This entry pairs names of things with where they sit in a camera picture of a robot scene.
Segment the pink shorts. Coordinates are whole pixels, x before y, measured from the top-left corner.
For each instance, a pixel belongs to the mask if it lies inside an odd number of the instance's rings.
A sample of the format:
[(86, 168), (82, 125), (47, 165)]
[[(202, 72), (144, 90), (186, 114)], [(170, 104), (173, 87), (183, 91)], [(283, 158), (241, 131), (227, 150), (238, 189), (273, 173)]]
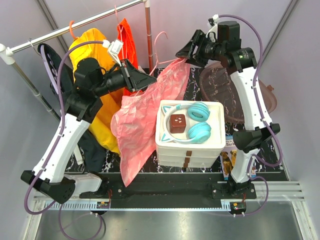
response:
[(171, 62), (139, 95), (124, 96), (121, 108), (111, 120), (120, 154), (120, 174), (128, 187), (156, 149), (157, 113), (162, 100), (182, 100), (190, 65), (178, 58)]

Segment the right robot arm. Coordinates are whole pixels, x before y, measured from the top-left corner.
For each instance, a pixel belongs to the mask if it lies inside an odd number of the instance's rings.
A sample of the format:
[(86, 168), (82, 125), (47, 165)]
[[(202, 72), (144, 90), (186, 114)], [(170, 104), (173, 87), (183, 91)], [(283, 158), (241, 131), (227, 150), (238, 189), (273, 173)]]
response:
[(258, 75), (260, 62), (254, 50), (242, 47), (240, 24), (222, 21), (204, 33), (195, 30), (187, 44), (175, 56), (188, 64), (205, 67), (208, 61), (218, 61), (226, 69), (238, 93), (244, 116), (244, 129), (233, 133), (237, 148), (235, 167), (229, 174), (224, 190), (232, 198), (239, 198), (251, 190), (252, 162), (258, 159), (261, 145), (278, 141), (281, 128), (271, 119), (264, 104)]

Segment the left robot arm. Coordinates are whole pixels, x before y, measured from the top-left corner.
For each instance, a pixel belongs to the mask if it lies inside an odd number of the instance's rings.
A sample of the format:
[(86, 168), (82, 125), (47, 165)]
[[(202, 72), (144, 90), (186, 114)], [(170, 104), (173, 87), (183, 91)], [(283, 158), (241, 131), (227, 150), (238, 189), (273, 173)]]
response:
[(108, 186), (96, 173), (78, 176), (65, 174), (67, 163), (80, 138), (103, 106), (101, 97), (124, 87), (131, 92), (146, 88), (157, 79), (135, 68), (128, 59), (109, 71), (95, 58), (78, 62), (75, 83), (62, 108), (64, 116), (44, 156), (32, 170), (25, 170), (21, 180), (59, 204), (72, 195), (91, 192), (97, 198), (108, 193)]

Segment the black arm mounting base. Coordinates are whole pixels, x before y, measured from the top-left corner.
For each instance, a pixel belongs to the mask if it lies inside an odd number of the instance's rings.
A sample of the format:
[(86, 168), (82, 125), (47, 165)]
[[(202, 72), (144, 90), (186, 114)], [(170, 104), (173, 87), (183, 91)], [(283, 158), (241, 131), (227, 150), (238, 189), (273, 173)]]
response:
[(213, 210), (223, 207), (222, 200), (255, 200), (256, 189), (250, 184), (242, 192), (231, 193), (220, 173), (139, 173), (124, 186), (118, 173), (103, 173), (99, 193), (80, 193), (80, 200), (106, 200), (112, 210)]

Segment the orange plastic hanger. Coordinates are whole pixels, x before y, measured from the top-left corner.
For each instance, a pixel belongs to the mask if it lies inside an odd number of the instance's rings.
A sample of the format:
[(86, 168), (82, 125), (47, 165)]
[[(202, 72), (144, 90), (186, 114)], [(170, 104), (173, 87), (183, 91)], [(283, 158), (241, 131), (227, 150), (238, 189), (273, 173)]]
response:
[(73, 24), (74, 24), (74, 23), (75, 23), (75, 21), (74, 21), (74, 20), (71, 20), (71, 21), (69, 22), (69, 27), (68, 27), (68, 29), (69, 29), (69, 33), (70, 33), (71, 37), (73, 38), (74, 41), (76, 41), (76, 40), (78, 39), (78, 37), (75, 36), (75, 34), (74, 34), (74, 32), (73, 32)]

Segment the pink wire hanger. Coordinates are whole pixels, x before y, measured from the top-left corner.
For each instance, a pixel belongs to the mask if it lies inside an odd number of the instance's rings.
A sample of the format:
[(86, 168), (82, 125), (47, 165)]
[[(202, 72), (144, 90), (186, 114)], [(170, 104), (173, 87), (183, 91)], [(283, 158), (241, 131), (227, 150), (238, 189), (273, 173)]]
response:
[(123, 42), (123, 35), (122, 35), (122, 31), (123, 31), (123, 28), (120, 26), (120, 20), (119, 20), (119, 17), (118, 17), (118, 12), (117, 12), (117, 6), (114, 5), (114, 13), (115, 13), (115, 16), (116, 16), (116, 21), (117, 21), (117, 31), (118, 31), (118, 39)]
[(155, 96), (159, 100), (182, 100), (187, 88), (190, 65), (182, 58), (160, 61), (159, 54), (164, 52), (159, 49), (157, 39), (154, 40), (156, 66), (168, 63), (169, 65), (159, 74), (157, 82), (151, 84), (143, 92), (139, 90), (130, 96), (131, 99), (146, 99)]

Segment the orange shorts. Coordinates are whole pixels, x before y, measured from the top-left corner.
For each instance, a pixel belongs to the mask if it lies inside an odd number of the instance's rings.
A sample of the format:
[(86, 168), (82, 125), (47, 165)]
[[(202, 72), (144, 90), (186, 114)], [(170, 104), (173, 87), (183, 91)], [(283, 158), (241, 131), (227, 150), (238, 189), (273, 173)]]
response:
[(120, 60), (128, 59), (135, 68), (138, 68), (139, 64), (138, 64), (138, 56), (137, 56), (135, 41), (133, 38), (131, 27), (126, 18), (124, 18), (120, 22), (120, 26), (123, 28), (122, 30), (123, 47), (118, 57)]

